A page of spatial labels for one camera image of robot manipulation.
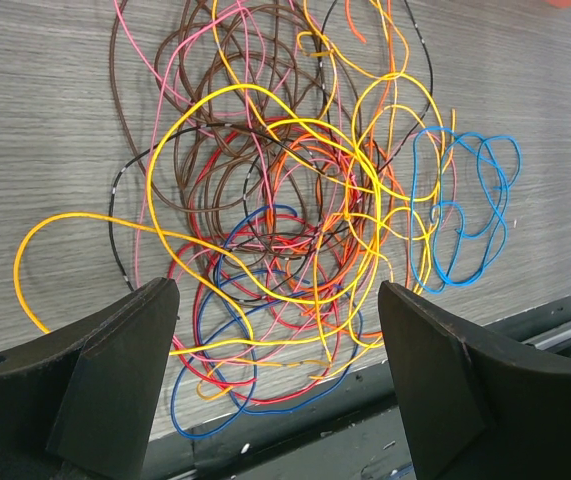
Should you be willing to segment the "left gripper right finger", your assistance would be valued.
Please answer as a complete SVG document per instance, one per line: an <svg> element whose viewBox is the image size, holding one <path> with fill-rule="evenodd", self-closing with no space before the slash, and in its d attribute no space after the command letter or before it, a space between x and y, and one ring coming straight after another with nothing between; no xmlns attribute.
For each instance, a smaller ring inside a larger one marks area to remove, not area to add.
<svg viewBox="0 0 571 480"><path fill-rule="evenodd" d="M522 343L385 282L378 311L419 479L571 479L571 340Z"/></svg>

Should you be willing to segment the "salmon pink drawer box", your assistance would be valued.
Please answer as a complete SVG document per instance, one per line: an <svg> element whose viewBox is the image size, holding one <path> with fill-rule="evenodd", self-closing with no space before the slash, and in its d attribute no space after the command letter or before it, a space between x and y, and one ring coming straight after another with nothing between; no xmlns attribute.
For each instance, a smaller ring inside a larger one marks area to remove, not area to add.
<svg viewBox="0 0 571 480"><path fill-rule="evenodd" d="M545 0L545 3L559 10L571 9L571 0Z"/></svg>

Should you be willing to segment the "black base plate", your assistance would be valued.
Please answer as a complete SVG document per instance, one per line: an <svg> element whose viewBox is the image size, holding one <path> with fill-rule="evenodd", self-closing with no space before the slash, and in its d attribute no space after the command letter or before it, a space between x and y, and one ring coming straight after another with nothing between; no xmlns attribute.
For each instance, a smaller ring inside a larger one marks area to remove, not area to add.
<svg viewBox="0 0 571 480"><path fill-rule="evenodd" d="M571 340L571 295L486 328L540 349ZM350 374L318 402L279 418L247 416L206 436L149 445L146 479L419 479L389 362Z"/></svg>

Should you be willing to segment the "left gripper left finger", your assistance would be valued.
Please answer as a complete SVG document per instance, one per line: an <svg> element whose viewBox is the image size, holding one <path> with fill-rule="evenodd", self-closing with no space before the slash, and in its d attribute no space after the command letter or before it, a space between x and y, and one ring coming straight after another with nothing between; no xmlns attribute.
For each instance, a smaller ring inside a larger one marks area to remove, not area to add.
<svg viewBox="0 0 571 480"><path fill-rule="evenodd" d="M157 278L0 351L0 479L139 478L179 301Z"/></svg>

